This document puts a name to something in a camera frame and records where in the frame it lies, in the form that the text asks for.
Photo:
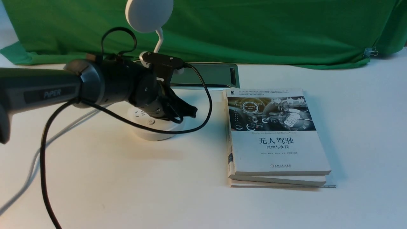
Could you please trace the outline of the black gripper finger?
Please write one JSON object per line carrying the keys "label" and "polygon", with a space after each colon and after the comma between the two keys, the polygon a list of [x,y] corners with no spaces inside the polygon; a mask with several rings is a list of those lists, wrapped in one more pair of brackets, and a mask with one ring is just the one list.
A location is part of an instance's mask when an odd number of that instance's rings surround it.
{"label": "black gripper finger", "polygon": [[181,99],[162,99],[162,110],[167,120],[180,124],[184,118],[178,113],[178,106]]}

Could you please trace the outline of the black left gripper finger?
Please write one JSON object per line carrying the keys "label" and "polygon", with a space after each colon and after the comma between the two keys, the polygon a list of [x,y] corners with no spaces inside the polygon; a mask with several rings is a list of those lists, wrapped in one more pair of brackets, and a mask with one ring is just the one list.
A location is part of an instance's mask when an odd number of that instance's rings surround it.
{"label": "black left gripper finger", "polygon": [[[168,98],[169,99],[180,99],[175,92],[169,88],[168,89]],[[198,109],[195,106],[190,105],[189,103],[185,102],[184,100],[180,100],[180,105],[178,106],[178,113],[179,115],[182,115],[183,117],[191,117],[195,118],[197,114]]]}

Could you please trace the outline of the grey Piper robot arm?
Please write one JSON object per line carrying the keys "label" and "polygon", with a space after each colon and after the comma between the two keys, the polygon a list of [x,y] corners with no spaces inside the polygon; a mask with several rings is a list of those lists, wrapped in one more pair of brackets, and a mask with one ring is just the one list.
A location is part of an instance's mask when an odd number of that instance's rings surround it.
{"label": "grey Piper robot arm", "polygon": [[196,117],[197,108],[170,87],[173,71],[184,67],[156,64],[144,67],[125,59],[75,59],[62,70],[1,68],[1,143],[10,139],[12,116],[72,99],[99,106],[126,101],[155,119],[179,123]]}

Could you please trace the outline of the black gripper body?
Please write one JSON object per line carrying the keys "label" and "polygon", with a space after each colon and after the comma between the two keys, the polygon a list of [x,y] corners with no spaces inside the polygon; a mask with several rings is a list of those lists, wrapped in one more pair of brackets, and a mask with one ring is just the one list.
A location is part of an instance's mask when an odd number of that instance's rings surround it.
{"label": "black gripper body", "polygon": [[128,103],[155,119],[170,119],[164,110],[164,94],[157,80],[156,66],[144,67],[135,62],[127,62],[127,66],[132,78]]}

